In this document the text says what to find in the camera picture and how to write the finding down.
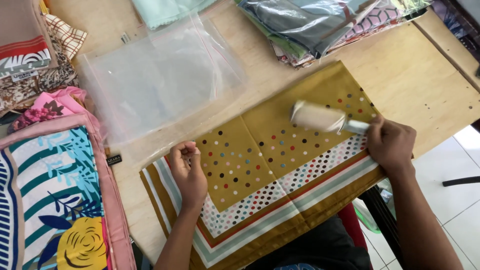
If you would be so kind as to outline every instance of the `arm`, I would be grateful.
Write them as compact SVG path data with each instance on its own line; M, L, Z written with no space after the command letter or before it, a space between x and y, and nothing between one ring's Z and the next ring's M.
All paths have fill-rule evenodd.
M200 166L200 151L194 142L182 142L172 147L170 159L172 176L180 190L182 206L154 270L187 270L193 233L207 195L207 179Z
M463 269L415 178L416 131L377 116L368 132L371 156L386 171L395 196L400 246L410 269Z

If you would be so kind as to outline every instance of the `black label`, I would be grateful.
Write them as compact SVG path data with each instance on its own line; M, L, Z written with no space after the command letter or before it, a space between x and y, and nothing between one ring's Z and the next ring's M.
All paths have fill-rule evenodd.
M114 157L111 157L111 158L107 159L107 164L109 166L112 166L113 164L117 164L119 162L121 162L121 156L120 155L116 155Z

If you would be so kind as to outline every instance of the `wooden table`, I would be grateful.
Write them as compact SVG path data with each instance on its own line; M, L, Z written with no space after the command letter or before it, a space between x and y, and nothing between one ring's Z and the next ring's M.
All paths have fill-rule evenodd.
M124 32L135 38L146 35L129 0L50 2L52 14L89 33L80 54L99 47L106 51L118 48L123 45L120 36ZM418 131L416 157L480 117L476 90L480 83L471 76L478 64L435 14L427 13L415 24L344 47L320 64L300 71L280 64L266 38L229 0L209 15L249 78L245 95L193 132L183 131L195 123L191 120L148 135L135 143L137 153L144 158L134 160L123 151L124 162L112 168L130 233L152 261L156 261L166 238L138 171L165 154L172 144L205 133L329 63L341 60L386 118ZM158 149L156 156L148 157L153 149Z

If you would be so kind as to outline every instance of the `white tile floor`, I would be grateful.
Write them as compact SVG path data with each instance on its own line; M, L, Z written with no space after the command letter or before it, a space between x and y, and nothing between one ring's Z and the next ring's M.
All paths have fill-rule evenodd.
M420 184L465 270L480 270L480 184L442 182L480 176L480 134L471 126L413 161ZM374 270L401 270L385 238L362 226Z

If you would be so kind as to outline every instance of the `hand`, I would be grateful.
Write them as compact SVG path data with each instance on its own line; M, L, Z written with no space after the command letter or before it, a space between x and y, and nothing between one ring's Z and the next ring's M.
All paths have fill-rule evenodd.
M207 196L207 178L200 166L200 150L195 142L181 142L170 149L172 176L182 197L182 210L198 210Z
M413 172L415 176L411 158L416 135L415 129L377 115L368 130L368 150L388 174L408 173L411 176Z

